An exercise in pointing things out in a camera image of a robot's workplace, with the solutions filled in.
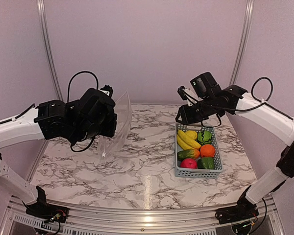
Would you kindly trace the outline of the yellow toy lemon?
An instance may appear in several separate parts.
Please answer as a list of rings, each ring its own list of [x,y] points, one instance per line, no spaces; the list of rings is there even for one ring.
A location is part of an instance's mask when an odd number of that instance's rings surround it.
[[[195,140],[195,141],[197,140],[197,132],[196,131],[188,130],[185,132],[185,134],[188,135],[193,140]]]

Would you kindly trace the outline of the clear zip top bag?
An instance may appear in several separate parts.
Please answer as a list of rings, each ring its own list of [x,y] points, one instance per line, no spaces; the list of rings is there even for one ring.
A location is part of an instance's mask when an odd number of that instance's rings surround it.
[[[115,135],[112,138],[100,136],[97,145],[98,154],[105,158],[121,151],[127,139],[132,118],[132,108],[128,92],[125,92],[117,101],[114,108],[117,114]]]

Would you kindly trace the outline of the yellow toy banana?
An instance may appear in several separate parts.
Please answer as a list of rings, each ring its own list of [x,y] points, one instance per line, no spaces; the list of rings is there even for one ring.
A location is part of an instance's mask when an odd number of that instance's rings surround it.
[[[193,140],[190,136],[188,136],[182,130],[177,131],[177,143],[182,147],[182,149],[197,149],[201,148],[201,144],[199,144],[196,140]]]

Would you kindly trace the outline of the grey plastic basket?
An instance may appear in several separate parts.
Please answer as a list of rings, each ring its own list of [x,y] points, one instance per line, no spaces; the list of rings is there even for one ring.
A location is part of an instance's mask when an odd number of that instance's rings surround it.
[[[175,176],[215,179],[223,171],[212,126],[175,125]]]

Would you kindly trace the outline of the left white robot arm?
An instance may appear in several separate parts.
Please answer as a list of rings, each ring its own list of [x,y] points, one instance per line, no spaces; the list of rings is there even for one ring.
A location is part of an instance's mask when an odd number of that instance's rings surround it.
[[[113,89],[89,88],[79,99],[65,103],[52,100],[38,107],[30,106],[23,113],[0,121],[0,149],[32,140],[64,138],[71,146],[100,135],[113,137],[117,114],[112,99]],[[0,153],[0,186],[22,200],[30,215],[48,218],[65,210],[47,203],[45,191],[28,183],[13,171]]]

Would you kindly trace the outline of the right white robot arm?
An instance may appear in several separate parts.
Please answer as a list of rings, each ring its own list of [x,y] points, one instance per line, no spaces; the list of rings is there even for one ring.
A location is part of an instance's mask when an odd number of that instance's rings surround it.
[[[176,122],[190,125],[207,120],[211,115],[223,116],[228,112],[258,124],[286,145],[276,167],[250,185],[235,206],[217,209],[215,217],[220,224],[225,224],[258,215],[257,203],[294,177],[294,119],[269,106],[266,100],[257,100],[237,85],[223,90],[218,85],[206,86],[204,89],[197,89],[197,94],[201,100],[191,106],[182,105],[178,109]]]

